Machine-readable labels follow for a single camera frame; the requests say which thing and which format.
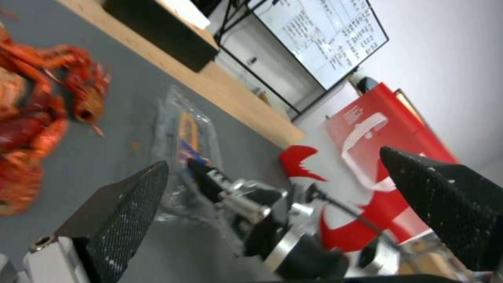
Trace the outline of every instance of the red and white package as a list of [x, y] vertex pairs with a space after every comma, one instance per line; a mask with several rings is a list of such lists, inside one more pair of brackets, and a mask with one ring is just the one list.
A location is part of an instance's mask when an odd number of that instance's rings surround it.
[[[301, 144], [289, 147], [280, 160], [291, 182], [313, 182], [401, 243], [429, 230], [396, 190], [379, 158], [382, 146], [456, 163], [404, 96], [384, 84], [345, 107]], [[376, 236], [354, 217], [324, 206], [319, 222], [327, 249], [363, 249]]]

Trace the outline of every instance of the clear plastic packaging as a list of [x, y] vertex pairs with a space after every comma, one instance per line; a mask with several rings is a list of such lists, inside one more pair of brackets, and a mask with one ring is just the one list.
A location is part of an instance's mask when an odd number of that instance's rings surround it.
[[166, 160], [168, 185], [160, 203], [157, 221], [184, 217], [214, 222], [212, 205], [197, 192], [187, 168], [187, 159], [200, 159], [222, 168], [220, 150], [211, 120], [172, 85], [158, 102], [157, 121], [151, 150], [152, 162]]

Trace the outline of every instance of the gray table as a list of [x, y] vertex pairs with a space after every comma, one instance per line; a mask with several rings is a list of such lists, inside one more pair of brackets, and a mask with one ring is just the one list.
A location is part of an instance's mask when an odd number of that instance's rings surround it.
[[[45, 175], [37, 200], [25, 213], [0, 218], [0, 252], [9, 256], [16, 268], [21, 268], [29, 243], [57, 229], [97, 188], [149, 165], [155, 102], [172, 84], [179, 85], [213, 120], [229, 177], [288, 186], [277, 159], [278, 147], [59, 3], [8, 1], [2, 6], [21, 19], [16, 23], [0, 18], [17, 42], [39, 47], [78, 45], [113, 70], [106, 112], [99, 123], [107, 137], [100, 138], [88, 126], [72, 122], [61, 144], [43, 162]], [[132, 149], [132, 142], [139, 143], [138, 151]], [[259, 259], [235, 259], [214, 228], [173, 218], [150, 227], [121, 282], [273, 278]]]

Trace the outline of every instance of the toy lobster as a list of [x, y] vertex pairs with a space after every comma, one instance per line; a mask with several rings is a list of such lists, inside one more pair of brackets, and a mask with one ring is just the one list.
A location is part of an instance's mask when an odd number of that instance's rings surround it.
[[[89, 123], [101, 135], [96, 123], [103, 113], [111, 76], [108, 72], [103, 76], [102, 67], [83, 49], [20, 45], [4, 27], [0, 27], [0, 67], [11, 72], [3, 71], [0, 85], [0, 215], [7, 215], [27, 209], [33, 201], [42, 179], [40, 161], [68, 128], [63, 98], [52, 94], [44, 70], [48, 74], [56, 68], [68, 70], [63, 84], [73, 94], [75, 118]], [[34, 82], [22, 108], [16, 103], [23, 96], [23, 79], [16, 74]]]

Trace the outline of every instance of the textured rubber pad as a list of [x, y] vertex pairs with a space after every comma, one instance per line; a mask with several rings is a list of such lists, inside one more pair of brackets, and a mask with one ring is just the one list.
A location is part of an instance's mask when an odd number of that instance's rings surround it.
[[152, 222], [168, 168], [158, 162], [98, 189], [56, 232], [73, 239], [91, 282], [115, 283]]
[[403, 197], [473, 271], [494, 270], [501, 258], [503, 189], [466, 166], [391, 148], [381, 160]]

